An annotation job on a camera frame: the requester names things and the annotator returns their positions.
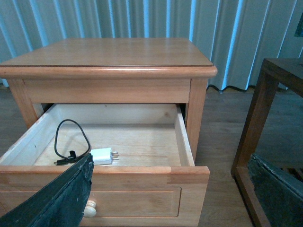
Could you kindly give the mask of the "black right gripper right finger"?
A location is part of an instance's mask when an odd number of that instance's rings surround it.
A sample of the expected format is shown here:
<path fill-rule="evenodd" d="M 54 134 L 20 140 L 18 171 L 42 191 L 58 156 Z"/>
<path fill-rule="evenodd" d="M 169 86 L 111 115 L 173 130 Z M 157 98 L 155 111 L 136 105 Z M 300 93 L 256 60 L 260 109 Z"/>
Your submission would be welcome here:
<path fill-rule="evenodd" d="M 250 179 L 273 227 L 303 225 L 303 183 L 257 154 L 248 162 Z"/>

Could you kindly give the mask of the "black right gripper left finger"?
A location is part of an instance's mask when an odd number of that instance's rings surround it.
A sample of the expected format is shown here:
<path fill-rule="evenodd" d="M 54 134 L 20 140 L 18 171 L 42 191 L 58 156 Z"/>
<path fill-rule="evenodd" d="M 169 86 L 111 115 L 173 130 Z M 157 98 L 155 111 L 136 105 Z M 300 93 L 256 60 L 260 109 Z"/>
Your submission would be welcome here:
<path fill-rule="evenodd" d="M 2 227 L 78 227 L 84 216 L 94 164 L 84 156 L 25 202 L 0 218 Z"/>

